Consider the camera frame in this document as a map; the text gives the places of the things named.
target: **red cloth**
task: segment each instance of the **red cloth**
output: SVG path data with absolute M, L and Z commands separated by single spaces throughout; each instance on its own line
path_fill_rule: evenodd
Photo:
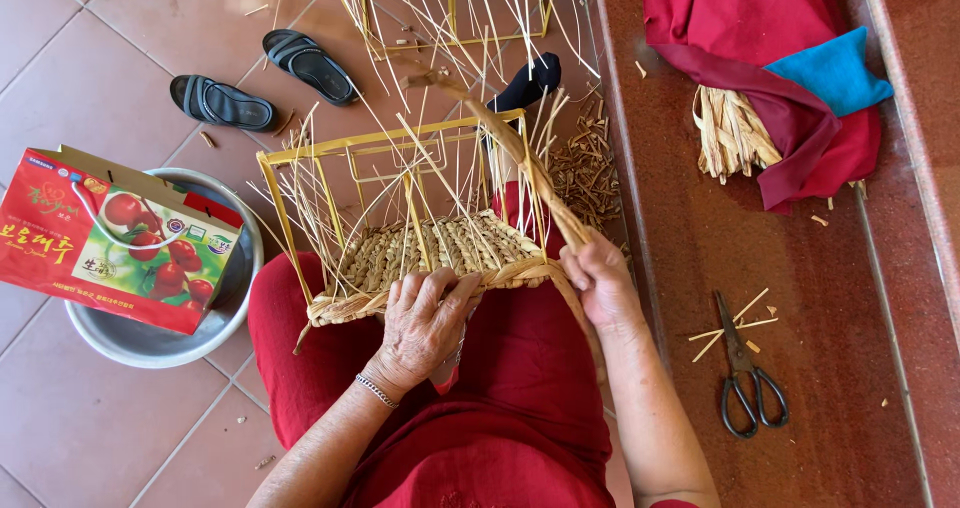
M 515 222 L 515 182 L 507 204 Z M 556 255 L 559 232 L 548 237 L 547 251 Z M 320 259 L 297 255 L 311 291 L 320 292 Z M 306 324 L 302 296 L 282 256 L 260 271 L 249 301 L 270 418 L 288 450 L 383 339 L 379 324 L 362 318 L 313 328 L 294 356 Z M 553 284 L 487 291 L 466 330 L 459 382 L 443 396 L 423 382 L 403 397 L 361 459 L 343 504 L 613 506 L 605 488 L 610 454 L 594 359 Z
M 837 119 L 822 100 L 762 69 L 846 32 L 834 0 L 643 0 L 643 7 L 647 42 L 667 61 L 697 83 L 750 99 L 783 155 L 757 179 L 764 208 L 786 213 L 792 201 L 830 197 L 874 170 L 875 107 Z

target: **woman's right hand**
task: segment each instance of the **woman's right hand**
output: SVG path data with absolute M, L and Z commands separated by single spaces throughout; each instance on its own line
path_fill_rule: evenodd
M 383 344 L 367 362 L 364 377 L 395 402 L 430 377 L 460 344 L 464 321 L 480 304 L 480 296 L 472 294 L 481 279 L 478 271 L 458 277 L 442 267 L 393 281 Z
M 580 289 L 583 312 L 598 335 L 633 335 L 644 319 L 627 261 L 610 240 L 593 228 L 589 231 L 592 241 L 577 251 L 564 245 L 559 262 Z

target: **bag handle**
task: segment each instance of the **bag handle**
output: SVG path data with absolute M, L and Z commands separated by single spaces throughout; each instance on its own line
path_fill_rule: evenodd
M 70 187 L 73 189 L 73 192 L 77 195 L 79 202 L 83 205 L 83 208 L 86 209 L 86 213 L 93 219 L 93 223 L 97 225 L 97 229 L 100 230 L 103 234 L 106 235 L 106 238 L 113 242 L 114 245 L 120 246 L 121 248 L 126 248 L 128 250 L 142 251 L 142 250 L 158 250 L 164 246 L 169 246 L 174 242 L 174 240 L 180 238 L 186 232 L 186 226 L 176 232 L 170 238 L 160 242 L 159 244 L 149 244 L 149 245 L 133 245 L 124 242 L 123 240 L 117 238 L 114 235 L 114 232 L 111 231 L 107 226 L 100 220 L 97 216 L 97 213 L 93 211 L 93 207 L 90 206 L 90 201 L 87 199 L 87 196 L 80 192 L 80 186 L 77 185 L 77 182 L 70 182 Z

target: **aluminum bowl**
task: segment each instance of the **aluminum bowl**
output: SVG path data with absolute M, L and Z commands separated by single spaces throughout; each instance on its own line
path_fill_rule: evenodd
M 206 356 L 246 322 L 251 282 L 263 267 L 263 240 L 257 218 L 222 181 L 186 169 L 153 169 L 147 174 L 231 207 L 243 217 L 243 231 L 226 263 L 211 311 L 193 335 L 185 335 L 72 301 L 65 304 L 79 335 L 101 355 L 136 368 L 173 368 Z

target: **black sandal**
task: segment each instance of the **black sandal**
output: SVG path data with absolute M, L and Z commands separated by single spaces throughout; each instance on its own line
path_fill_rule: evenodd
M 346 107 L 357 99 L 344 68 L 306 34 L 275 29 L 263 36 L 263 50 L 276 67 L 312 86 L 331 105 Z
M 187 116 L 206 124 L 258 133 L 277 126 L 277 108 L 270 101 L 199 74 L 175 76 L 170 97 Z

